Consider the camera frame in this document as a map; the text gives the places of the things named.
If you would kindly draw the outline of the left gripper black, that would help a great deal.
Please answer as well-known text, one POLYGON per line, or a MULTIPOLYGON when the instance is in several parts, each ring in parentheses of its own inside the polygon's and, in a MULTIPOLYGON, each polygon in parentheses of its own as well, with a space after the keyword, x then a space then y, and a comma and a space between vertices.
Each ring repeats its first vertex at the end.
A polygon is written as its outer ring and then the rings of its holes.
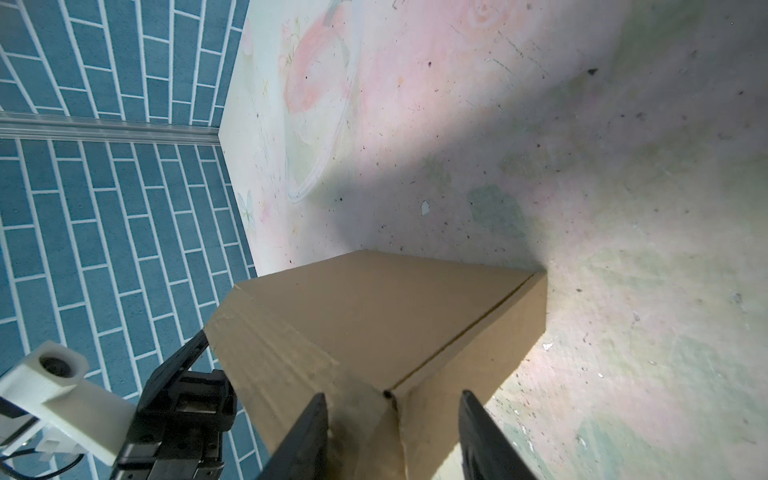
POLYGON ((200 330, 154 370, 113 464, 112 479, 221 477, 223 434, 233 426, 237 397, 223 371, 188 371, 208 345, 200 330))

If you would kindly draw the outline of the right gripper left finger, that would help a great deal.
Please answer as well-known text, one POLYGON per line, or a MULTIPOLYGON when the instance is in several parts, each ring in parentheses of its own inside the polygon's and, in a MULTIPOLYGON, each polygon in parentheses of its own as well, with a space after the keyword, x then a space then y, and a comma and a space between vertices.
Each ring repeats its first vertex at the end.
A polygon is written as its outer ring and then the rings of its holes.
POLYGON ((328 408, 315 394, 281 442, 258 480, 317 480, 328 477, 328 408))

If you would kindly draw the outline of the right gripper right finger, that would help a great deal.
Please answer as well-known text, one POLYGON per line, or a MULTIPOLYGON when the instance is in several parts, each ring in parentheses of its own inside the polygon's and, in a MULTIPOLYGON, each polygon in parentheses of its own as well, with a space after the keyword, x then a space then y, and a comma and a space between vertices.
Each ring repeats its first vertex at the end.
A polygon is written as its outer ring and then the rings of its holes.
POLYGON ((465 479, 536 479, 470 390, 461 394, 458 431, 465 479))

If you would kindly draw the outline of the brown cardboard paper box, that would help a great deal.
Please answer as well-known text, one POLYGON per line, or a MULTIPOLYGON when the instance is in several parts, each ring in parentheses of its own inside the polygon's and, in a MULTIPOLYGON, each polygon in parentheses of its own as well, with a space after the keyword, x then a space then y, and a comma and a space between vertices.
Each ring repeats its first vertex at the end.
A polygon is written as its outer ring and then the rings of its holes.
POLYGON ((429 479, 546 328, 547 276, 357 251, 235 285, 205 326, 270 454, 317 394, 334 479, 429 479))

